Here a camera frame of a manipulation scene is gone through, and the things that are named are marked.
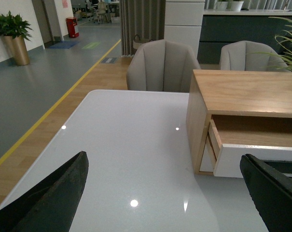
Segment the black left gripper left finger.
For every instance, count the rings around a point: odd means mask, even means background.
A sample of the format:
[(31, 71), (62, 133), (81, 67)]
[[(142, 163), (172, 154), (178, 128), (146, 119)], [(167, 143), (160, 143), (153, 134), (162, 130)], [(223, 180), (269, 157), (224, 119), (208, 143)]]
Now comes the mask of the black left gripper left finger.
[(0, 210), (0, 232), (68, 232), (88, 174), (84, 151)]

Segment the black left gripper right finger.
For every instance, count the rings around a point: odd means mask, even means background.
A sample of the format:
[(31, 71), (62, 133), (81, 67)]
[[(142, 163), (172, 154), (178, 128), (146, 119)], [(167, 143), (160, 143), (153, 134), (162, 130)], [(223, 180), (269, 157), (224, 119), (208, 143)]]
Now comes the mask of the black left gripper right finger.
[(267, 229), (292, 232), (292, 161), (265, 161), (245, 154), (240, 170)]

